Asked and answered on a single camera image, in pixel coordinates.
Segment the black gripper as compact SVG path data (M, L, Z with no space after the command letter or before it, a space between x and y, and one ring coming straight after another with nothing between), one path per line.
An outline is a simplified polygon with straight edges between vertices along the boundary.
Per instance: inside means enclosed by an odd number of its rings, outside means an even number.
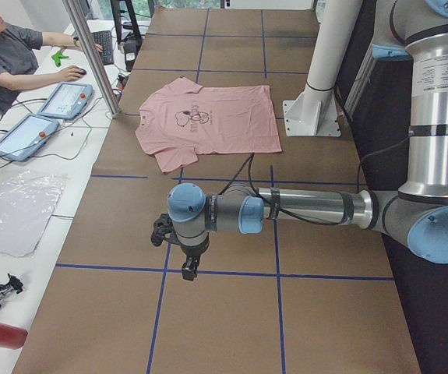
M167 213L162 213L153 223L150 235L151 244L159 247L163 242L176 243L176 234L171 218ZM182 264L182 278L185 281L194 281L198 276L200 256L186 256Z

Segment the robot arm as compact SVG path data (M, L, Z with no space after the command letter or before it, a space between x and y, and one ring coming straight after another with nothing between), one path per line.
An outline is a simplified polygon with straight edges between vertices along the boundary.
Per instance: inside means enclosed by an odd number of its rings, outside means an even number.
M258 233L265 220L354 224L389 235L416 256L448 263L448 1L379 1L374 58L412 58L407 181L395 191L317 192L230 184L217 194L183 183L153 224L153 245L179 246L196 278L209 235Z

